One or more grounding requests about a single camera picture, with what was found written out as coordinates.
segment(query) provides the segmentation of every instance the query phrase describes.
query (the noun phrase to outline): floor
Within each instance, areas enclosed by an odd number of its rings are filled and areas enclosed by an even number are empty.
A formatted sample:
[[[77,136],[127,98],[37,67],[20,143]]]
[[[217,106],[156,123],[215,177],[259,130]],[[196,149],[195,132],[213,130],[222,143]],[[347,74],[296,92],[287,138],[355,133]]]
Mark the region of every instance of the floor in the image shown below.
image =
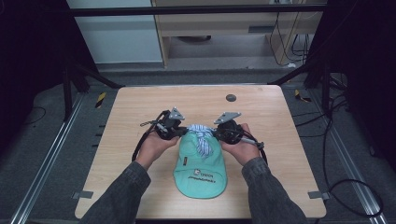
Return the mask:
[[[296,49],[301,46],[299,44],[296,43]],[[294,65],[301,64],[277,64],[263,35],[212,36],[208,41],[202,41],[201,37],[174,38],[169,58],[166,68],[139,67],[134,71],[118,73],[105,71],[103,75],[128,86],[265,84],[286,75]],[[319,106],[320,86],[306,90],[302,81],[304,74],[282,86],[296,124],[314,119],[322,113]],[[34,203],[25,208],[27,223],[77,222],[74,210],[78,200],[74,196],[83,188],[117,95],[117,90],[111,90],[102,83],[91,78],[89,82],[91,89],[88,93],[73,91],[75,102],[80,100],[80,104],[76,105],[79,112],[67,131],[67,137],[62,140],[57,139],[64,125],[62,86],[43,91],[35,98],[35,108],[27,118],[26,125],[21,128],[20,134],[13,140],[11,153],[0,163],[0,223],[8,223],[23,204],[37,172],[42,170],[40,167],[46,161],[54,140],[58,140],[60,149],[54,153],[56,160],[46,173],[38,193],[34,194]],[[296,99],[295,90],[299,90],[305,100]],[[95,108],[99,94],[104,91],[106,99],[99,109]],[[333,98],[341,93],[338,90],[331,91]],[[328,214],[320,223],[396,223],[396,214],[393,213],[396,211],[396,199],[393,196],[396,190],[396,174],[383,158],[370,155],[367,141],[353,115],[347,111],[347,105],[333,111],[332,129],[327,135],[326,147],[323,147],[323,136],[318,135],[326,130],[326,122],[327,119],[320,118],[297,127],[319,189],[327,191],[322,167],[322,155],[325,152],[330,183],[352,176],[361,177],[379,193],[385,210],[381,218],[369,219],[347,211],[335,199],[330,199],[326,202]],[[357,168],[358,172],[356,169],[351,170],[349,162],[353,162],[352,167]],[[361,212],[364,212],[364,208],[367,209],[362,202],[367,204],[367,201],[372,201],[372,194],[360,186],[343,185],[335,191],[349,206]]]

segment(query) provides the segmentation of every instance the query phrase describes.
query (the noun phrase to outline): metal bracket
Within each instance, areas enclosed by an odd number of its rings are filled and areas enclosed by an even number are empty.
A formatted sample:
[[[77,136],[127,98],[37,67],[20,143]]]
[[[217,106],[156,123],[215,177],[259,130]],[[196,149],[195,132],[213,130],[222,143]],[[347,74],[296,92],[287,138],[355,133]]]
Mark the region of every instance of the metal bracket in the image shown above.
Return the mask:
[[[329,192],[321,193],[320,191],[310,191],[308,192],[308,196],[310,199],[321,198],[323,201],[331,198],[331,194]]]
[[[240,112],[224,112],[218,119],[214,121],[215,124],[225,123],[231,119],[238,118],[242,114]]]
[[[92,191],[84,191],[84,190],[82,190],[81,192],[74,192],[72,194],[72,199],[80,199],[80,198],[91,199],[92,195],[93,195]]]
[[[171,114],[169,115],[169,119],[180,119],[184,120],[184,116],[178,112],[177,108],[174,106],[173,109],[171,110]]]

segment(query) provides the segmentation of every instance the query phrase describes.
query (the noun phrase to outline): gray floor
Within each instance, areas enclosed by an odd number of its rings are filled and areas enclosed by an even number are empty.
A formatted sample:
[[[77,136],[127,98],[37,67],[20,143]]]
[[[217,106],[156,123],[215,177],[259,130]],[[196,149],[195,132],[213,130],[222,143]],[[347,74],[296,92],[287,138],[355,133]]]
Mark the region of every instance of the gray floor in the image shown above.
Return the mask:
[[[108,78],[124,85],[181,85],[181,84],[228,84],[251,83],[264,84],[286,75],[292,68],[278,65],[272,57],[268,43],[262,35],[253,36],[212,36],[206,42],[195,39],[174,38],[170,51],[170,61],[166,68],[139,68],[121,73],[103,73]],[[320,114],[315,103],[297,100],[294,90],[301,91],[303,97],[315,98],[320,87],[313,90],[302,88],[304,76],[291,80],[282,87],[290,113],[301,115],[293,117],[296,124],[315,118]],[[100,133],[106,124],[117,90],[111,90],[103,84],[90,79],[91,90],[82,94],[74,91],[74,99],[83,97],[81,109],[70,133],[64,142],[48,179],[36,199],[29,219],[38,223],[66,223],[77,221],[74,216],[78,200],[73,199],[75,192],[83,188],[96,145],[100,143]],[[105,91],[106,98],[101,108],[94,108],[98,95]],[[340,94],[332,91],[332,97]],[[64,117],[63,89],[56,86],[43,91],[35,98],[35,108],[19,135],[11,144],[11,153],[0,163],[0,220],[12,217],[21,200],[28,191],[35,174],[59,132]],[[333,128],[339,132],[343,143],[361,171],[364,180],[373,186],[384,200],[384,216],[388,223],[396,223],[396,174],[382,158],[370,156],[368,144],[352,115],[347,112],[347,105],[334,112]],[[304,150],[319,189],[326,191],[322,172],[323,137],[307,137],[322,134],[325,122],[315,122],[297,128]],[[327,174],[330,183],[347,178],[343,161],[340,159],[332,139],[326,144]],[[340,186],[336,194],[350,206],[362,210],[361,200],[350,184]],[[328,214],[320,223],[372,223],[366,217],[356,216],[343,206],[330,199],[326,202]],[[248,223],[245,220],[223,221],[224,223]]]

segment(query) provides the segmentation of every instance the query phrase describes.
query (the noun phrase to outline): white cabinet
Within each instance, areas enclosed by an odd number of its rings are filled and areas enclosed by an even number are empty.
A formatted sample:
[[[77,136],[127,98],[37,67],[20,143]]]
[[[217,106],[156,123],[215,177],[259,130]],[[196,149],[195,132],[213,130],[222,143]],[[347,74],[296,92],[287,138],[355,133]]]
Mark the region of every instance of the white cabinet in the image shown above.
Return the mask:
[[[67,3],[70,8],[151,7],[149,0],[67,0]],[[163,62],[153,16],[76,17],[76,21],[98,65]]]

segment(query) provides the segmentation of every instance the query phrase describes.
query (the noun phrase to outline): striped fabric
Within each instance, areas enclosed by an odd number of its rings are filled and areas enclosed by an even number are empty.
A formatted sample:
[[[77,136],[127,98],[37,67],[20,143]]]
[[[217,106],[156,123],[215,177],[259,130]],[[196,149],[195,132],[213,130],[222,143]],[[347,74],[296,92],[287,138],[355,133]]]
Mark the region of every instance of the striped fabric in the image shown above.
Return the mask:
[[[194,132],[198,137],[197,151],[201,155],[201,157],[204,159],[209,157],[213,151],[205,138],[213,137],[212,132],[214,131],[214,129],[201,124],[192,124],[187,128],[189,129],[189,132]]]

